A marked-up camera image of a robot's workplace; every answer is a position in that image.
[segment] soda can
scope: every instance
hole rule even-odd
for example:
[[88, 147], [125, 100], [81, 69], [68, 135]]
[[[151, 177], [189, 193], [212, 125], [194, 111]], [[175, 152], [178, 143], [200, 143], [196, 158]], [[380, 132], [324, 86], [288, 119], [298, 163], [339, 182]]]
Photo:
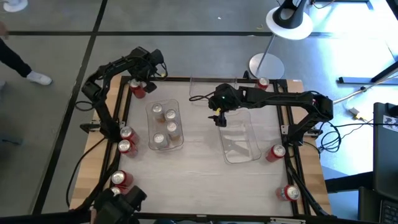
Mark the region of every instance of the soda can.
[[115, 194], [115, 195], [118, 195], [118, 194], [123, 194], [123, 195], [126, 195], [127, 193], [129, 193], [129, 189], [128, 188], [125, 188], [125, 187], [121, 187], [121, 186], [119, 186], [119, 187], [111, 187], [111, 190], [113, 191], [113, 193]]
[[165, 121], [164, 109], [160, 103], [155, 103], [152, 106], [152, 114], [158, 122], [163, 123]]
[[269, 86], [268, 78], [259, 78], [256, 82], [255, 88], [260, 88], [262, 90], [266, 90]]
[[178, 125], [174, 121], [170, 121], [166, 125], [167, 128], [167, 133], [170, 136], [170, 139], [173, 140], [178, 140], [180, 139], [180, 129], [178, 128]]
[[141, 82], [133, 79], [130, 81], [130, 90], [138, 99], [145, 97], [145, 90], [143, 89]]
[[123, 170], [118, 170], [111, 176], [111, 181], [116, 186], [128, 187], [132, 184], [133, 180], [133, 176]]
[[269, 162], [275, 162], [278, 159], [283, 158], [285, 156], [285, 153], [286, 153], [285, 147], [281, 145], [274, 145], [268, 150], [266, 154], [266, 159]]
[[177, 119], [177, 112], [173, 109], [166, 111], [166, 121], [175, 121]]
[[169, 145], [166, 136], [162, 133], [154, 134], [154, 143], [158, 149], [163, 149]]
[[129, 126], [125, 126], [120, 129], [120, 137], [122, 137], [122, 139], [131, 141], [135, 145], [139, 142], [138, 134], [134, 131], [134, 129], [130, 128]]
[[118, 149], [121, 154], [124, 154], [128, 157], [135, 157], [138, 153], [137, 147], [126, 139], [119, 142]]
[[282, 201], [295, 202], [300, 197], [300, 190], [298, 187], [293, 185], [286, 185], [285, 187], [279, 187], [275, 191], [276, 196]]

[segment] cable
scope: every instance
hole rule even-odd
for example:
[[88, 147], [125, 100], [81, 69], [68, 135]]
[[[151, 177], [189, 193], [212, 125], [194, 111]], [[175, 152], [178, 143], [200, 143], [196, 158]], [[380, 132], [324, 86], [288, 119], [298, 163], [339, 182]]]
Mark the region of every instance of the cable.
[[[77, 106], [78, 104], [82, 104], [82, 103], [88, 104], [88, 105], [90, 105], [91, 107], [88, 108], [88, 109], [83, 109], [83, 108], [80, 108], [79, 106]], [[77, 110], [86, 112], [86, 111], [91, 111], [92, 109], [94, 109], [94, 105], [92, 104], [92, 102], [81, 100], [81, 101], [77, 101], [77, 102], [75, 103], [75, 108], [76, 108]]]
[[309, 142], [306, 142], [306, 141], [304, 141], [304, 143], [305, 143], [305, 144], [309, 144], [309, 145], [312, 146], [314, 149], [316, 149], [317, 152], [318, 152], [318, 155], [319, 155], [319, 159], [321, 158], [321, 151], [318, 149], [318, 147], [316, 147], [315, 145], [313, 145], [313, 144], [311, 144], [311, 143], [309, 143]]
[[85, 156], [87, 156], [87, 154], [89, 154], [93, 149], [95, 149], [95, 147], [97, 147], [99, 144], [101, 144], [101, 142], [104, 141], [104, 140], [105, 140], [105, 137], [104, 137], [103, 139], [99, 140], [93, 147], [89, 148], [89, 149], [80, 157], [79, 161], [77, 162], [77, 164], [76, 164], [76, 166], [75, 166], [75, 168], [74, 168], [74, 170], [73, 170], [73, 172], [72, 172], [72, 176], [70, 177], [70, 180], [69, 180], [69, 183], [68, 183], [68, 187], [67, 187], [67, 193], [66, 193], [66, 196], [65, 196], [65, 199], [66, 199], [66, 201], [67, 201], [68, 207], [70, 207], [70, 203], [69, 203], [69, 190], [70, 190], [70, 186], [71, 186], [71, 184], [72, 184], [73, 177], [75, 176], [77, 167], [79, 166], [79, 164], [80, 164], [80, 162], [83, 160], [83, 158], [84, 158]]
[[[365, 124], [368, 124], [368, 125], [376, 125], [376, 126], [378, 126], [378, 125], [382, 125], [382, 126], [398, 126], [398, 124], [389, 124], [389, 123], [365, 123]], [[335, 126], [335, 127], [336, 127], [336, 128], [341, 128], [341, 127], [351, 126], [351, 125], [361, 125], [361, 124], [358, 124], [358, 123], [353, 123], [353, 124], [342, 124], [342, 125], [337, 125], [337, 126]]]
[[202, 95], [192, 96], [192, 97], [190, 97], [188, 100], [191, 101], [191, 102], [198, 101], [198, 100], [202, 100], [202, 99], [205, 99], [205, 98], [206, 98], [207, 100], [210, 100], [210, 99], [208, 98], [208, 96], [210, 96], [211, 94], [215, 93], [216, 91], [217, 91], [217, 90], [212, 91], [211, 93], [209, 93], [209, 94], [207, 94], [207, 95], [205, 95], [205, 96], [202, 96]]
[[[364, 125], [371, 125], [371, 126], [372, 126], [372, 125], [391, 125], [391, 126], [398, 126], [398, 124], [371, 123], [372, 120], [370, 120], [370, 121], [368, 121], [368, 122], [366, 122], [366, 123], [342, 124], [342, 125], [337, 125], [337, 126], [332, 125], [332, 124], [330, 123], [330, 124], [331, 124], [330, 126], [334, 129], [334, 131], [330, 131], [330, 132], [326, 133], [326, 134], [322, 137], [322, 139], [321, 139], [321, 146], [319, 147], [319, 150], [320, 150], [321, 152], [322, 152], [323, 150], [326, 150], [326, 151], [328, 151], [328, 152], [337, 152], [337, 151], [339, 150], [339, 148], [340, 148], [341, 141], [342, 141], [347, 135], [353, 133], [354, 131], [358, 130], [359, 128], [362, 128]], [[340, 137], [340, 133], [339, 133], [339, 131], [338, 131], [337, 128], [346, 127], [346, 126], [352, 126], [352, 125], [360, 125], [360, 127], [354, 128], [354, 129], [352, 129], [349, 133], [345, 134], [343, 137]], [[336, 133], [336, 134], [338, 135], [338, 137], [337, 137], [337, 138], [334, 138], [334, 139], [331, 140], [330, 142], [324, 143], [323, 141], [325, 140], [326, 136], [329, 135], [329, 134], [333, 134], [333, 133]]]
[[323, 9], [324, 7], [329, 6], [331, 3], [335, 2], [335, 1], [336, 1], [336, 0], [332, 0], [331, 2], [329, 2], [329, 4], [327, 4], [327, 5], [325, 5], [325, 6], [322, 6], [322, 7], [318, 7], [318, 6], [315, 4], [316, 1], [312, 2], [311, 4], [312, 4], [315, 8], [317, 8], [317, 9]]
[[370, 86], [362, 86], [360, 90], [358, 90], [358, 91], [356, 91], [356, 92], [354, 92], [354, 93], [352, 93], [352, 94], [350, 94], [348, 96], [345, 96], [343, 98], [340, 98], [338, 100], [333, 101], [333, 104], [337, 104], [337, 103], [340, 103], [342, 101], [345, 101], [345, 100], [347, 100], [347, 99], [349, 99], [351, 97], [354, 97], [354, 96], [356, 96], [356, 95], [358, 95], [360, 93], [365, 92], [366, 90], [368, 90], [368, 89], [370, 89], [370, 88], [372, 88], [372, 87], [374, 87], [374, 86], [376, 86], [378, 84], [382, 84], [383, 82], [391, 80], [391, 79], [396, 78], [396, 77], [398, 77], [398, 75], [394, 75], [393, 77], [390, 77], [390, 78], [384, 78], [382, 80], [377, 81], [376, 83], [373, 83]]

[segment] floor tile line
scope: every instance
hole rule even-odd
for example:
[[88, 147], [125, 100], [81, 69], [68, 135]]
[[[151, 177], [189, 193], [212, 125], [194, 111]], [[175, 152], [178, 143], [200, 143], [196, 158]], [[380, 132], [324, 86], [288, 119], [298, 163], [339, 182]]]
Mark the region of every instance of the floor tile line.
[[44, 203], [45, 203], [47, 194], [48, 194], [50, 186], [51, 186], [52, 178], [54, 176], [55, 169], [57, 167], [57, 163], [58, 163], [59, 157], [61, 155], [63, 142], [67, 135], [70, 120], [72, 119], [73, 111], [75, 110], [75, 103], [76, 103], [77, 97], [80, 92], [80, 87], [81, 87], [81, 84], [83, 83], [83, 79], [84, 79], [84, 76], [86, 73], [88, 62], [90, 60], [91, 53], [94, 48], [94, 44], [95, 44], [95, 40], [96, 40], [96, 33], [98, 32], [98, 30], [100, 28], [101, 21], [102, 21], [107, 3], [108, 3], [108, 0], [102, 0], [101, 7], [99, 9], [98, 16], [97, 16], [96, 22], [94, 24], [93, 33], [91, 34], [90, 39], [88, 41], [86, 52], [84, 54], [83, 61], [81, 63], [81, 67], [79, 69], [79, 73], [76, 77], [76, 82], [75, 82], [75, 85], [73, 86], [71, 97], [68, 102], [68, 106], [65, 110], [65, 114], [63, 115], [63, 119], [62, 119], [62, 122], [60, 125], [60, 130], [59, 130], [58, 136], [55, 140], [55, 144], [53, 147], [49, 165], [45, 172], [45, 175], [44, 175], [44, 178], [42, 181], [42, 185], [40, 187], [39, 193], [37, 194], [37, 198], [34, 203], [34, 207], [32, 209], [33, 215], [38, 215], [38, 214], [42, 213]]

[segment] person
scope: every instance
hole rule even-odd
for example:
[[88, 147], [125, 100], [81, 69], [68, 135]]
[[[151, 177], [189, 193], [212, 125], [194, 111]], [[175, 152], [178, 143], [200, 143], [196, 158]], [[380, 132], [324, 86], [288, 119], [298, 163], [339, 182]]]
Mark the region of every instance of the person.
[[[8, 30], [6, 25], [0, 21], [0, 36], [8, 39]], [[28, 79], [31, 82], [35, 82], [41, 85], [49, 85], [52, 83], [52, 79], [46, 75], [32, 71], [28, 64], [26, 64], [18, 54], [11, 50], [6, 43], [0, 38], [0, 61], [6, 64], [8, 67], [14, 69], [22, 77]]]

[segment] gray floor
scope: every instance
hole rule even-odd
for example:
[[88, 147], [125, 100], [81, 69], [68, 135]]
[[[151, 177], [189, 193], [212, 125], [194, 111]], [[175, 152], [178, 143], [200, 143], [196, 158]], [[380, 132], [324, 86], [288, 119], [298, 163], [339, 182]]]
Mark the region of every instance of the gray floor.
[[[10, 30], [92, 30], [100, 4], [100, 0], [36, 0], [29, 1], [28, 8], [22, 12], [1, 14], [0, 18]], [[258, 27], [264, 23], [266, 12], [276, 6], [274, 1], [257, 0], [108, 1], [100, 30], [264, 32], [267, 28]], [[300, 41], [277, 37], [270, 53], [284, 62], [284, 78], [301, 79], [306, 90], [317, 90], [337, 99], [360, 87], [337, 85], [337, 77], [372, 77], [393, 62], [390, 45], [382, 33], [376, 32], [372, 20], [375, 13], [364, 3], [335, 3], [322, 10], [307, 9], [307, 12], [315, 21], [315, 32], [336, 35]], [[24, 138], [22, 146], [0, 145], [0, 216], [27, 214], [32, 208], [88, 39], [88, 36], [11, 36], [6, 42], [35, 70], [49, 74], [54, 84], [43, 87], [29, 83], [0, 64], [0, 79], [7, 81], [0, 100], [0, 132]], [[249, 59], [262, 52], [268, 41], [268, 37], [97, 37], [85, 75], [142, 46], [163, 52], [170, 76], [240, 77]], [[346, 112], [349, 105], [359, 105], [371, 112], [370, 102], [394, 102], [394, 90], [397, 87], [380, 86], [349, 104], [337, 105], [332, 123], [353, 122]], [[73, 112], [44, 206], [46, 213], [67, 210], [65, 189], [87, 137], [78, 126], [90, 121], [92, 114]], [[341, 133], [350, 130], [341, 129]], [[355, 137], [365, 141], [356, 142]], [[371, 127], [362, 127], [343, 140], [339, 152], [324, 152], [322, 165], [344, 174], [371, 170], [371, 138]]]

